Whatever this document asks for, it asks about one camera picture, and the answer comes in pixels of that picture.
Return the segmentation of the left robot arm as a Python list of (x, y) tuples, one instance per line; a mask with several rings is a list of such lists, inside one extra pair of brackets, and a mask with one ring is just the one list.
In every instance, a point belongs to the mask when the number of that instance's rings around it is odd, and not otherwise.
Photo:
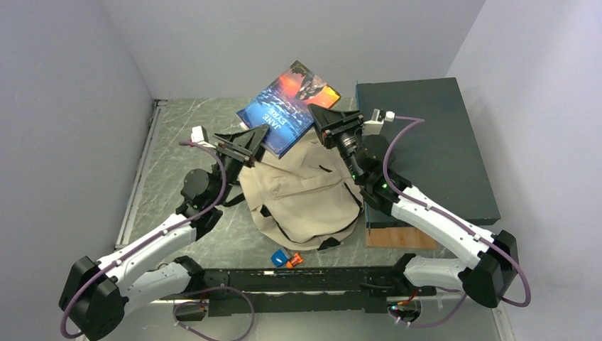
[(135, 242), (93, 261), (78, 259), (70, 269), (59, 306), (60, 332), (66, 339), (82, 335), (100, 340), (129, 313), (155, 300), (177, 295), (195, 298), (211, 291), (233, 291), (219, 284), (192, 258), (180, 256), (159, 268), (159, 262), (211, 232), (221, 219), (233, 182), (241, 169), (252, 167), (265, 153), (264, 124), (235, 134), (215, 134), (216, 146), (194, 141), (183, 145), (206, 151), (215, 163), (210, 171), (191, 170), (184, 179), (182, 204), (163, 223)]

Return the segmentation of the blue Jane Eyre book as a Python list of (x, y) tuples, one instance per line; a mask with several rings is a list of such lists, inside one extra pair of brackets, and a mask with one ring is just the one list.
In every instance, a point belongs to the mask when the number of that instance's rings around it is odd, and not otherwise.
[(309, 104), (331, 108), (341, 95), (296, 60), (236, 115), (249, 129), (267, 124), (265, 148), (282, 158), (312, 127)]

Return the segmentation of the beige canvas backpack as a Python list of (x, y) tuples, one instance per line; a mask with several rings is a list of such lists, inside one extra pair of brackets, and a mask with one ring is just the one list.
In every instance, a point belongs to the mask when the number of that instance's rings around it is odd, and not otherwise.
[(294, 251), (337, 247), (354, 231), (363, 198), (336, 149), (309, 130), (282, 158), (266, 153), (238, 176), (241, 194), (226, 202), (247, 204), (258, 231)]

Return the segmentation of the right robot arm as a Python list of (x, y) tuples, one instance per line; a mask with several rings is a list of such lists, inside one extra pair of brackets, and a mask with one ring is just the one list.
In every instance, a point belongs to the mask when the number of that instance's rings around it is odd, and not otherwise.
[(418, 228), (454, 255), (452, 259), (403, 255), (391, 276), (395, 292), (407, 295), (430, 286), (462, 291), (487, 308), (500, 302), (530, 304), (530, 285), (511, 233), (494, 233), (467, 222), (390, 168), (395, 144), (380, 130), (385, 122), (398, 119), (397, 114), (376, 109), (366, 121), (359, 110), (338, 111), (318, 104), (309, 104), (308, 110), (320, 143), (339, 152), (365, 203)]

